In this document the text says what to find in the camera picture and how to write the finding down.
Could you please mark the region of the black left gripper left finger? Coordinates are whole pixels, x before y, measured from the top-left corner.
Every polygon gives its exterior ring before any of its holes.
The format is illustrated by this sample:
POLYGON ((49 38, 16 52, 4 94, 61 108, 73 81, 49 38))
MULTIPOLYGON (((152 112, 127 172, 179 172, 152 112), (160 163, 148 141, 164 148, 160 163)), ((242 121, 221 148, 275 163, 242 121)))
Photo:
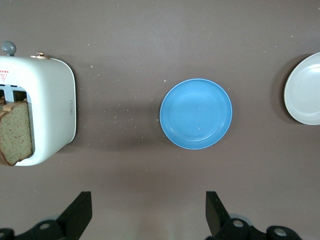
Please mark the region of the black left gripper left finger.
POLYGON ((15 235, 2 228, 2 240, 78 240, 92 219, 92 194, 82 191, 57 219, 44 220, 28 231, 15 235))

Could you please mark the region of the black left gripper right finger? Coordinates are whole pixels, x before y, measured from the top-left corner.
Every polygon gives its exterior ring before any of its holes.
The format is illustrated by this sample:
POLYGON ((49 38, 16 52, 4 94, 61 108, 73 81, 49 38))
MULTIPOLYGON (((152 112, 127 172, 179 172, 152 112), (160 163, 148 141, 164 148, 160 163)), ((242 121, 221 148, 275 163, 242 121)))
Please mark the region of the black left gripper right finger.
POLYGON ((211 233, 208 240, 298 240, 292 229, 273 225, 266 232, 238 217, 231 217, 215 191, 206 192, 205 217, 211 233))

